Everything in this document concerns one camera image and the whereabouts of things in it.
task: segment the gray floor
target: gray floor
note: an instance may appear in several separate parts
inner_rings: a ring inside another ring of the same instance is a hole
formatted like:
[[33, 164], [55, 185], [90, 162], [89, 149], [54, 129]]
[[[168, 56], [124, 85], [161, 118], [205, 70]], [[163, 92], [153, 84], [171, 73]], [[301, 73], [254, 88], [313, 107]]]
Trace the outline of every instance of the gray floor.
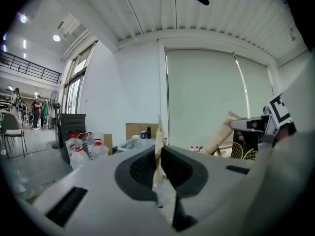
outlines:
[[30, 154], [23, 157], [21, 138], [15, 138], [14, 146], [9, 138], [12, 149], [9, 156], [21, 156], [7, 159], [6, 155], [2, 154], [1, 162], [15, 193], [40, 190], [43, 186], [49, 186], [72, 172], [72, 167], [63, 161], [60, 151], [51, 147], [54, 141], [53, 130], [26, 130], [25, 142], [28, 150], [26, 153]]

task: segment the black chair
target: black chair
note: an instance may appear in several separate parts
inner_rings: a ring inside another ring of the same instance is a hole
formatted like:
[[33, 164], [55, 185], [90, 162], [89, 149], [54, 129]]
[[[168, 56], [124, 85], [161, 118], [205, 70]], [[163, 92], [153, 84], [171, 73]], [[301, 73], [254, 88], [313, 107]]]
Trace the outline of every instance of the black chair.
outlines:
[[2, 121], [2, 128], [5, 129], [4, 146], [5, 146], [5, 151], [6, 151], [7, 157], [9, 158], [9, 153], [8, 153], [7, 148], [6, 148], [5, 138], [6, 138], [7, 142], [8, 142], [10, 152], [12, 153], [8, 137], [21, 137], [23, 155], [25, 157], [23, 141], [24, 141], [24, 145], [25, 145], [25, 150], [26, 151], [28, 151], [28, 150], [26, 149], [26, 143], [25, 143], [25, 137], [24, 137], [24, 131], [23, 131], [22, 123], [20, 123], [15, 118], [15, 116], [13, 114], [7, 113], [7, 114], [4, 115], [4, 118], [3, 118], [3, 121]]

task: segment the cable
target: cable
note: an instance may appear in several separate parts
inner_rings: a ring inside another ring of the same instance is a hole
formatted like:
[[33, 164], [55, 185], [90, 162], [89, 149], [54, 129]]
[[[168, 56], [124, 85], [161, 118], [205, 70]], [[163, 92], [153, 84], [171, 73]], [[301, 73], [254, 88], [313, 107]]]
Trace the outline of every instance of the cable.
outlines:
[[[53, 129], [53, 134], [51, 135], [50, 141], [49, 141], [49, 143], [47, 144], [46, 149], [41, 149], [41, 150], [37, 150], [37, 151], [34, 151], [34, 152], [29, 152], [29, 153], [26, 153], [25, 155], [34, 154], [34, 153], [36, 153], [36, 152], [41, 152], [41, 151], [47, 150], [48, 145], [51, 143], [51, 139], [53, 138], [54, 133], [55, 133], [55, 129]], [[17, 157], [19, 157], [19, 156], [21, 156], [21, 155], [9, 157], [8, 159], [17, 158]]]

